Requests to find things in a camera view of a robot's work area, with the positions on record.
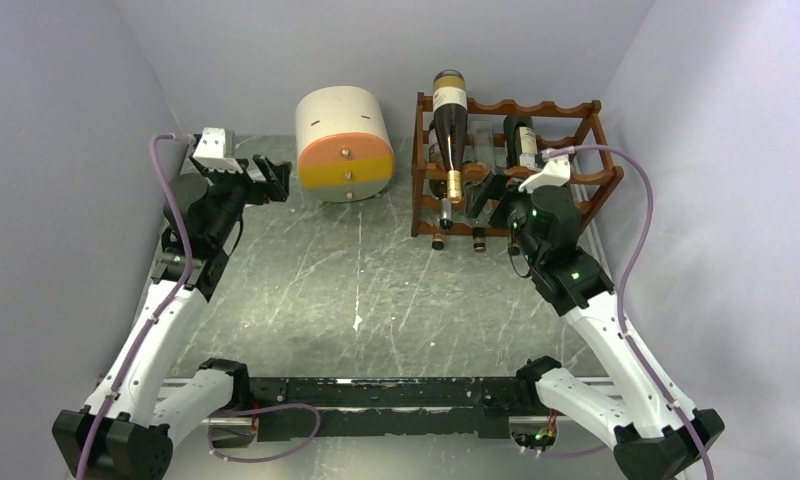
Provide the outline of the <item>dark gold-capped wine bottle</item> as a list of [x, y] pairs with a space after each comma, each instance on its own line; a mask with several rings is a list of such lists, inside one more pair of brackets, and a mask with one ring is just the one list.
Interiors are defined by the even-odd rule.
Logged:
[[467, 135], [467, 91], [462, 74], [453, 69], [439, 72], [432, 95], [435, 133], [446, 172], [446, 196], [452, 204], [462, 201], [462, 162]]

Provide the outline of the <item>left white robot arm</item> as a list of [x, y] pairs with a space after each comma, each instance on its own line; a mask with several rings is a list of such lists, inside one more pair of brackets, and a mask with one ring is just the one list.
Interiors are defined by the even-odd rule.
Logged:
[[161, 479], [175, 448], [210, 415], [253, 407], [245, 364], [212, 358], [171, 394], [162, 386], [179, 342], [210, 303], [243, 232], [248, 205], [284, 202], [289, 162], [256, 154], [238, 172], [196, 172], [168, 185], [166, 227], [146, 300], [105, 378], [78, 410], [63, 410], [52, 436], [71, 474], [83, 479]]

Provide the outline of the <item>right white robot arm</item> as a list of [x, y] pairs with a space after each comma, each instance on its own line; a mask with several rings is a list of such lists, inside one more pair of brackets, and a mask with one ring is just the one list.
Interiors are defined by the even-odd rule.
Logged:
[[620, 397], [543, 357], [520, 370], [518, 406], [571, 418], [612, 451], [628, 479], [672, 479], [697, 462], [708, 467], [707, 451], [724, 422], [715, 410], [695, 406], [626, 318], [619, 290], [578, 244], [581, 214], [569, 188], [515, 184], [494, 172], [467, 188], [466, 215], [478, 216], [490, 201], [497, 204], [490, 225], [508, 231], [536, 291], [587, 343]]

